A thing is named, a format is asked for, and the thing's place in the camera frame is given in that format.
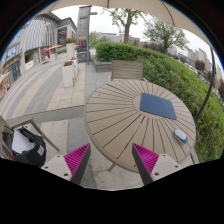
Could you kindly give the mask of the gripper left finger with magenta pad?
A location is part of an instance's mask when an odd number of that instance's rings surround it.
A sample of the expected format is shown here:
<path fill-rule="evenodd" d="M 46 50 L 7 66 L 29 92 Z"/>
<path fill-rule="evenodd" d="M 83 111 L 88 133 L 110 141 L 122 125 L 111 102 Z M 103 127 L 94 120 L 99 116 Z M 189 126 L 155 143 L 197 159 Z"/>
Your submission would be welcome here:
<path fill-rule="evenodd" d="M 55 155 L 42 169 L 79 185 L 91 154 L 90 144 L 85 144 L 72 152 Z"/>

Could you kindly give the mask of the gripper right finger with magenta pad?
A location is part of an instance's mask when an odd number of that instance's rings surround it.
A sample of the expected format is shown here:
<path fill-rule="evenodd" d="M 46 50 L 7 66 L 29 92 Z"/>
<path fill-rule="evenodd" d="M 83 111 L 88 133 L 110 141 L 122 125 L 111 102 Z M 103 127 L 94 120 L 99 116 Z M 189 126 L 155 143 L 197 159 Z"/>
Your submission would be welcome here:
<path fill-rule="evenodd" d="M 136 143 L 132 144 L 132 154 L 144 185 L 182 169 L 182 166 L 167 154 L 158 155 Z"/>

